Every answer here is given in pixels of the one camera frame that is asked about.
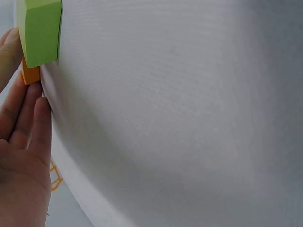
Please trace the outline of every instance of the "orange block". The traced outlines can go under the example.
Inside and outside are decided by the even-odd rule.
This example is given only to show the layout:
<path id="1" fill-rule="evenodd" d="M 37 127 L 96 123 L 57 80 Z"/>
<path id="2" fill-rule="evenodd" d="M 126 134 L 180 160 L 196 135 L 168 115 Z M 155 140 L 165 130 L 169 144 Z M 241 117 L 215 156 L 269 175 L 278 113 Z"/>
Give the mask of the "orange block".
<path id="1" fill-rule="evenodd" d="M 22 61 L 22 76 L 25 85 L 30 85 L 40 81 L 40 66 L 29 69 L 25 63 L 25 59 L 23 57 Z"/>

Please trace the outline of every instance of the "white curved surface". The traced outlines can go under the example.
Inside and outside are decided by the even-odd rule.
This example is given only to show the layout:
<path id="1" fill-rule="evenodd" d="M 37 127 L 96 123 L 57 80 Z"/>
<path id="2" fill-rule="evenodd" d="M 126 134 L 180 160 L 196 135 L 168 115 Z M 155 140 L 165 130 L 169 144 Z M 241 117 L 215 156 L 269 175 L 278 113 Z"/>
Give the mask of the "white curved surface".
<path id="1" fill-rule="evenodd" d="M 302 3 L 63 7 L 53 156 L 95 226 L 303 224 Z"/>

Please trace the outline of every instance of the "textured white surface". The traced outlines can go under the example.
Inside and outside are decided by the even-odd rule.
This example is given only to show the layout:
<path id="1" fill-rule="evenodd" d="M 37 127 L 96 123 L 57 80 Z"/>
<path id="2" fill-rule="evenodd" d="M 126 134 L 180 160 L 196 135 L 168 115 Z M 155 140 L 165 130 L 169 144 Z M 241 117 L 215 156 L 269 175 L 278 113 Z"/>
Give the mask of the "textured white surface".
<path id="1" fill-rule="evenodd" d="M 53 156 L 95 226 L 302 226 L 303 3 L 63 7 Z"/>

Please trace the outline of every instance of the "white wall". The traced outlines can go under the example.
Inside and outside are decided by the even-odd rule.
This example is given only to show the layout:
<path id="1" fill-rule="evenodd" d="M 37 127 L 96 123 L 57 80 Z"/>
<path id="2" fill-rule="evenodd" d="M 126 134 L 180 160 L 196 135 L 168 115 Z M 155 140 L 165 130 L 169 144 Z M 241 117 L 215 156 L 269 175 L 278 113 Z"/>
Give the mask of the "white wall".
<path id="1" fill-rule="evenodd" d="M 0 3 L 0 37 L 9 29 L 11 29 L 14 25 L 13 23 L 13 3 L 9 0 L 2 0 Z M 8 89 L 13 80 L 10 81 L 9 85 L 6 89 L 0 94 L 0 104 L 2 104 Z"/>

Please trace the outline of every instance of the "green foam block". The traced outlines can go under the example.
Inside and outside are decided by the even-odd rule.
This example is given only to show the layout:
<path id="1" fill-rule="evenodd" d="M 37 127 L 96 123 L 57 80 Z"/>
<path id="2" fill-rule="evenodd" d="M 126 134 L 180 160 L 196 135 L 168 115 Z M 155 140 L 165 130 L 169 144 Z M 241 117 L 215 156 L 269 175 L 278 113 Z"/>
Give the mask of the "green foam block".
<path id="1" fill-rule="evenodd" d="M 18 0 L 17 23 L 27 67 L 58 58 L 61 0 Z"/>

